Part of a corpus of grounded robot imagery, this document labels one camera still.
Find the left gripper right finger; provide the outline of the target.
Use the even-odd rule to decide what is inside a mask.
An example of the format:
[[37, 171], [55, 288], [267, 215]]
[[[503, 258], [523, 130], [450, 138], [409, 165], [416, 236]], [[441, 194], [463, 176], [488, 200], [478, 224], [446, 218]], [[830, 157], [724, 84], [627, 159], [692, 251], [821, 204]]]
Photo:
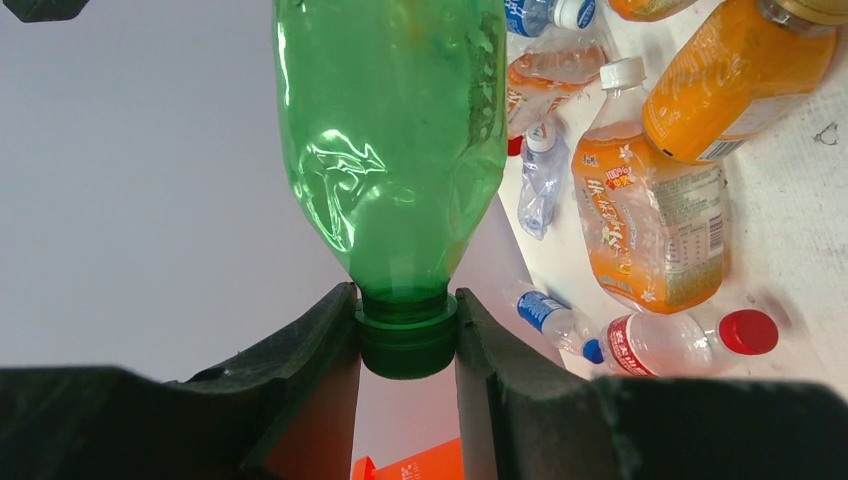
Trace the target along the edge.
[[584, 380], [456, 293], [469, 479], [843, 479], [847, 404], [759, 379]]

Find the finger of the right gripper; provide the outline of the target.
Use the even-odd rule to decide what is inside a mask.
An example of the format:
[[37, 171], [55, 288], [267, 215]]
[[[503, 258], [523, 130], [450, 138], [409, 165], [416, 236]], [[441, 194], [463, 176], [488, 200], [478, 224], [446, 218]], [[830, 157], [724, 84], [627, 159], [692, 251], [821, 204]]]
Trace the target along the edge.
[[23, 23], [61, 22], [76, 18], [88, 0], [3, 0]]

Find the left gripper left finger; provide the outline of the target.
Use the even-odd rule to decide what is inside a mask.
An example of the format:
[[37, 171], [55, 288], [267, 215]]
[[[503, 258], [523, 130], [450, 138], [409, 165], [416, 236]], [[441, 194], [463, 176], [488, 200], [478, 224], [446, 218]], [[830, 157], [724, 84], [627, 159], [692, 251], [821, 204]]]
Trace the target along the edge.
[[5, 368], [5, 479], [346, 479], [356, 290], [184, 382], [113, 366]]

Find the large crushed orange tea bottle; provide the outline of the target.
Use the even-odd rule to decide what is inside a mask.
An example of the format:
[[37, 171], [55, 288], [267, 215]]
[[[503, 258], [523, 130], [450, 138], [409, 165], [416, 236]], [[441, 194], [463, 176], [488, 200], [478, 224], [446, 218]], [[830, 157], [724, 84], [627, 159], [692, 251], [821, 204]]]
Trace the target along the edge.
[[677, 162], [650, 141], [641, 58], [608, 63], [599, 78], [606, 98], [571, 161], [593, 276], [633, 310], [688, 310], [724, 279], [723, 168]]

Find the green plastic bottle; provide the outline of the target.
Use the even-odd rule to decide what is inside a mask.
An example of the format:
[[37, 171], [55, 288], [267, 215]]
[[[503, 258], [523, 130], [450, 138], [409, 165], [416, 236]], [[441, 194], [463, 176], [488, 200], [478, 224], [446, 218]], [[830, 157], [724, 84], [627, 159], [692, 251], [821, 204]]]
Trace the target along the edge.
[[305, 216], [360, 292], [361, 356], [425, 378], [453, 359], [450, 280], [507, 147], [495, 1], [276, 1], [282, 156]]

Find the small orange juice bottle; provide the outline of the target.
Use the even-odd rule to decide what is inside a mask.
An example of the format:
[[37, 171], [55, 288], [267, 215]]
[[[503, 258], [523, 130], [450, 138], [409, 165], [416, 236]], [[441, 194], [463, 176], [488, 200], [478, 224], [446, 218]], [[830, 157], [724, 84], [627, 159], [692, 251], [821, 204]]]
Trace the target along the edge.
[[670, 158], [711, 163], [806, 99], [834, 57], [844, 1], [723, 1], [671, 60], [642, 110]]

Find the crushed orange tea bottle front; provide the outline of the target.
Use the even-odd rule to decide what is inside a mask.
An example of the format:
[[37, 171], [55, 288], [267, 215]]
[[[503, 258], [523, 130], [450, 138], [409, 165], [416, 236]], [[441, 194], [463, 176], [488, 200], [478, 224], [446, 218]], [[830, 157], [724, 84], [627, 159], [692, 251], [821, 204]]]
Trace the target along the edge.
[[671, 17], [695, 3], [695, 0], [608, 0], [610, 9], [620, 18], [633, 22], [656, 22]]

